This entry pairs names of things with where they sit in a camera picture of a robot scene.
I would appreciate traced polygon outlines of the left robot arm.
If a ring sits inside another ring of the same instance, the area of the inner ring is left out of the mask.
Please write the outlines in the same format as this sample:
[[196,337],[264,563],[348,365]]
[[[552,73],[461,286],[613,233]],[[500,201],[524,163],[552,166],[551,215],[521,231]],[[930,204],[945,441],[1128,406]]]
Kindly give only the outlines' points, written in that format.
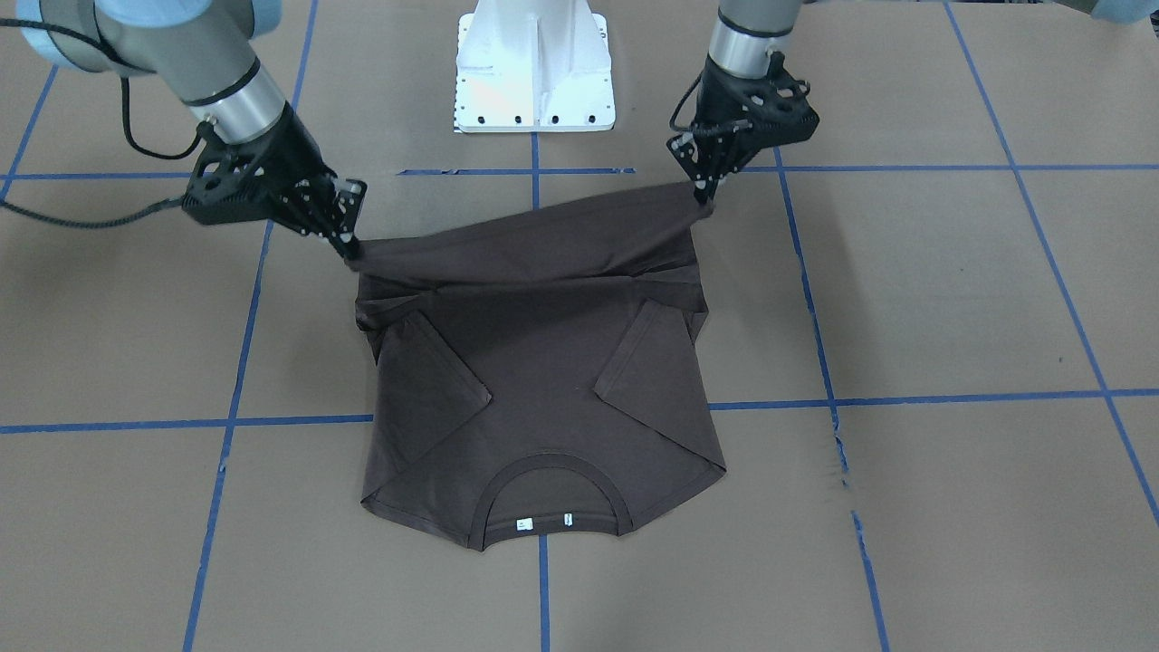
[[666,151],[706,206],[761,151],[804,142],[819,127],[810,86],[786,69],[800,1],[721,1],[704,69],[669,120]]

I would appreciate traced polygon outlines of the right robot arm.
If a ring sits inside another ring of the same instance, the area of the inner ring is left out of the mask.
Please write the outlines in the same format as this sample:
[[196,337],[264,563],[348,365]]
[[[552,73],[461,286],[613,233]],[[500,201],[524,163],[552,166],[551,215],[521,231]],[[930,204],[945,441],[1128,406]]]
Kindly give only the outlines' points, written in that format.
[[345,261],[359,257],[365,183],[326,164],[250,44],[279,24],[278,1],[20,1],[15,10],[3,25],[16,25],[46,61],[119,75],[127,142],[132,76],[156,74],[197,120],[185,195],[103,227],[178,207],[201,225],[270,220],[327,240]]

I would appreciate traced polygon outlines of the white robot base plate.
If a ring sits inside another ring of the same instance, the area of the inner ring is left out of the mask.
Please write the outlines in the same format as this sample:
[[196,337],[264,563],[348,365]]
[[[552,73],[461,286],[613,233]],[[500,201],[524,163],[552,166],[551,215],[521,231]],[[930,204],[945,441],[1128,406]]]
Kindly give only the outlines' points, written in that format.
[[455,132],[614,129],[608,21],[588,1],[480,1],[455,37]]

